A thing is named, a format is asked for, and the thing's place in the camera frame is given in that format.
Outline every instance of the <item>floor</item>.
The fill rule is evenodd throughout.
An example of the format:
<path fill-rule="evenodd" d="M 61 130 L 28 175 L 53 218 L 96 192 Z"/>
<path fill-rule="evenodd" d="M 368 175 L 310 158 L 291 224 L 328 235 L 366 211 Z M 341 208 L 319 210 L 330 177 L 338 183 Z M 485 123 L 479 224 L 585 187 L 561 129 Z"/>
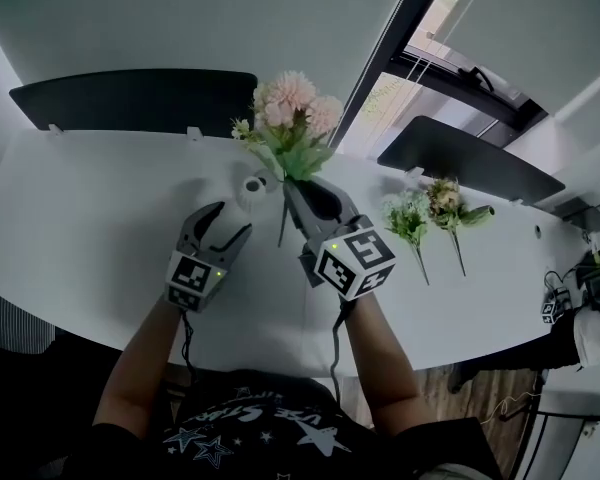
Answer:
<path fill-rule="evenodd" d="M 436 411 L 438 420 L 477 417 L 481 422 L 488 420 L 496 406 L 507 396 L 519 397 L 525 391 L 532 392 L 535 372 L 530 370 L 481 372 L 471 382 L 464 385 L 460 393 L 452 395 L 447 390 L 447 379 L 451 366 L 430 368 L 416 372 L 420 387 L 430 406 Z M 185 368 L 169 365 L 166 380 L 172 386 L 172 411 L 175 417 L 182 391 L 177 385 L 188 385 L 188 372 Z M 325 386 L 332 389 L 331 380 L 324 380 Z M 362 394 L 357 377 L 341 379 L 342 409 L 359 424 L 371 428 L 371 413 Z M 518 402 L 508 402 L 507 412 L 512 412 L 527 400 L 522 396 Z M 498 419 L 500 409 L 491 421 L 483 425 L 487 441 L 493 450 L 504 478 L 509 478 L 516 460 L 520 441 L 527 423 L 526 414 L 520 414 L 504 423 Z"/>

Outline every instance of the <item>tabletop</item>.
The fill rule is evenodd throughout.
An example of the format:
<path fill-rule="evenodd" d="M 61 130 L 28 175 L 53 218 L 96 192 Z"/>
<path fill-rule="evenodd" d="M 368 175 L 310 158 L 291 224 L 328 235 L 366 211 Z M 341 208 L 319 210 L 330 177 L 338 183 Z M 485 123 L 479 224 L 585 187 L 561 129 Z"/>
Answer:
<path fill-rule="evenodd" d="M 122 349 L 163 289 L 180 226 L 224 200 L 253 233 L 225 286 L 201 314 L 191 360 L 215 370 L 254 368 L 327 376 L 339 305 L 311 288 L 297 256 L 303 237 L 289 219 L 277 236 L 282 191 L 246 215 L 232 203 L 259 160 L 230 139 L 185 135 L 27 130 L 0 166 L 0 296 L 58 327 Z M 369 215 L 398 263 L 375 293 L 414 368 L 502 350 L 549 331 L 542 323 L 544 273 L 564 272 L 584 250 L 580 232 L 530 207 L 462 189 L 470 207 L 494 206 L 478 228 L 459 229 L 462 275 L 448 233 L 430 226 L 422 244 L 425 284 L 404 241 L 383 229 L 381 199 L 406 186 L 403 173 L 334 155 L 320 176 Z M 536 236 L 535 227 L 541 230 Z M 341 330 L 340 375 L 355 375 Z M 180 329 L 172 362 L 183 363 Z"/>

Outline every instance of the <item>black metal frame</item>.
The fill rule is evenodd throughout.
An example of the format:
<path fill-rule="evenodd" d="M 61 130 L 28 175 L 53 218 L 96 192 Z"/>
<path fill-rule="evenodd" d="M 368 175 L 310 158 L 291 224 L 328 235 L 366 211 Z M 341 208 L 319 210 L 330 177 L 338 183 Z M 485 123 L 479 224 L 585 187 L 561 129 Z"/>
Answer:
<path fill-rule="evenodd" d="M 332 146 L 340 143 L 383 72 L 411 81 L 417 80 L 425 87 L 497 119 L 498 123 L 492 127 L 495 129 L 488 129 L 480 137 L 491 142 L 489 139 L 493 136 L 493 143 L 500 147 L 515 140 L 547 115 L 532 100 L 517 105 L 505 95 L 489 90 L 488 84 L 478 78 L 467 76 L 457 66 L 408 46 L 433 1 L 401 0 L 347 102 L 340 126 L 331 140 Z"/>

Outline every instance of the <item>black sleeve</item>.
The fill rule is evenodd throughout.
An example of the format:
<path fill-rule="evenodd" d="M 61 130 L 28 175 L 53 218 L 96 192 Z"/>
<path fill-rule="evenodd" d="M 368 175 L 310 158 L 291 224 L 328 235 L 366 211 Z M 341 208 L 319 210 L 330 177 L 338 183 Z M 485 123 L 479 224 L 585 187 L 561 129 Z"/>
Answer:
<path fill-rule="evenodd" d="M 476 418 L 428 423 L 391 440 L 391 456 L 414 477 L 441 464 L 461 464 L 502 480 L 502 474 Z"/>
<path fill-rule="evenodd" d="M 128 430 L 95 425 L 67 459 L 62 478 L 143 478 L 154 469 L 152 459 L 149 446 Z"/>

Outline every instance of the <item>flower bouquet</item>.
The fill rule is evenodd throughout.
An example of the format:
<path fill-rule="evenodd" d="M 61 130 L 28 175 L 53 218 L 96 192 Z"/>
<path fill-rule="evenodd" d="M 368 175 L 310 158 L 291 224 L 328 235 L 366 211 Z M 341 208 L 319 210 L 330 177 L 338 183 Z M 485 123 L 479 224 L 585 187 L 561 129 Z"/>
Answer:
<path fill-rule="evenodd" d="M 481 206 L 469 211 L 460 196 L 458 183 L 450 180 L 436 180 L 427 190 L 429 196 L 429 216 L 436 226 L 449 232 L 460 261 L 462 273 L 467 276 L 458 242 L 458 225 L 466 227 L 482 224 L 495 214 L 491 206 Z"/>
<path fill-rule="evenodd" d="M 383 210 L 386 229 L 409 243 L 429 286 L 420 250 L 422 237 L 427 232 L 427 196 L 422 192 L 407 190 L 386 201 Z"/>
<path fill-rule="evenodd" d="M 331 158 L 326 140 L 340 121 L 342 103 L 318 96 L 303 73 L 285 71 L 271 83 L 258 84 L 253 110 L 254 128 L 247 120 L 234 121 L 231 135 L 243 139 L 274 174 L 277 162 L 284 180 L 308 181 Z"/>

